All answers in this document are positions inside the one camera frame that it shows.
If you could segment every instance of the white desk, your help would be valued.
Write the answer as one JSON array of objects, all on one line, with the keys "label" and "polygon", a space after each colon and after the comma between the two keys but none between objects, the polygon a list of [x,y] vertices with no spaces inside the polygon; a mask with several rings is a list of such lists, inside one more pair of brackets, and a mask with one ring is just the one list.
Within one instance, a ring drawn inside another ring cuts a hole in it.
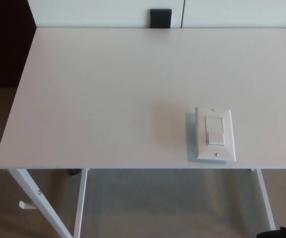
[{"label": "white desk", "polygon": [[[236,162],[195,154],[195,107],[231,109]],[[286,168],[286,29],[38,28],[0,144],[63,238],[26,169]]]}]

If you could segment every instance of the desk leg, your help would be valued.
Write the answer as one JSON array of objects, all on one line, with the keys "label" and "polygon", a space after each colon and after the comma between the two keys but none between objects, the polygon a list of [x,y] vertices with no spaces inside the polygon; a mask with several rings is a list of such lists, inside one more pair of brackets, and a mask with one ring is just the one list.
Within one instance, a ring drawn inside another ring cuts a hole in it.
[{"label": "desk leg", "polygon": [[271,205],[270,205],[270,201],[268,199],[268,195],[267,195],[267,191],[266,191],[266,187],[265,187],[265,183],[264,183],[264,179],[263,179],[262,170],[261,169],[256,169],[256,173],[257,173],[258,182],[260,184],[260,188],[261,188],[261,192],[262,192],[262,196],[263,196],[263,200],[264,200],[264,204],[265,204],[265,209],[266,209],[266,214],[267,214],[268,222],[269,222],[269,225],[270,225],[270,229],[271,230],[276,230],[275,222],[274,222],[274,218],[273,218],[273,214],[272,214],[272,209],[271,209]]},{"label": "desk leg", "polygon": [[88,169],[83,169],[81,173],[81,182],[80,182],[80,189],[79,189],[77,213],[75,216],[73,238],[80,238],[83,204],[84,204],[84,197],[85,197],[85,189],[87,185],[87,175],[88,175]]},{"label": "desk leg", "polygon": [[62,223],[46,197],[42,194],[37,184],[26,169],[8,170],[35,206],[42,212],[61,238],[72,238],[72,235]]}]

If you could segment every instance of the chair leg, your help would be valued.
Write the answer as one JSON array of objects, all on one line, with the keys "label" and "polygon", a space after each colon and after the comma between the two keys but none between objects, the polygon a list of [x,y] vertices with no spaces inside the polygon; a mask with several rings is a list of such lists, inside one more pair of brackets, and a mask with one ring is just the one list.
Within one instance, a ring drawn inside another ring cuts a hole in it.
[{"label": "chair leg", "polygon": [[81,172],[81,169],[69,169],[69,175],[74,176]]}]

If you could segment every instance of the white switch plate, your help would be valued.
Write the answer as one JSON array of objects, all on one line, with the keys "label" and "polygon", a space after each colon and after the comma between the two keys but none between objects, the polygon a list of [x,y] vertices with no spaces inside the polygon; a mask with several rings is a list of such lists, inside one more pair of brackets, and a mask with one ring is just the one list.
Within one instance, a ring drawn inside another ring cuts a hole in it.
[{"label": "white switch plate", "polygon": [[[209,145],[206,117],[222,118],[224,145]],[[236,161],[231,110],[196,108],[197,159]]]}]

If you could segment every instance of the white cabinet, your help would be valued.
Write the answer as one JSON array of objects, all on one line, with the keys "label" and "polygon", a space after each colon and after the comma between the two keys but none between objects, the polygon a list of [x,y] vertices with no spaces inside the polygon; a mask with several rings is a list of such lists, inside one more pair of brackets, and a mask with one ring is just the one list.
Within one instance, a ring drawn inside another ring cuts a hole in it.
[{"label": "white cabinet", "polygon": [[183,27],[286,27],[286,0],[185,0]]},{"label": "white cabinet", "polygon": [[29,0],[37,26],[149,27],[149,9],[172,9],[181,26],[183,0]]}]

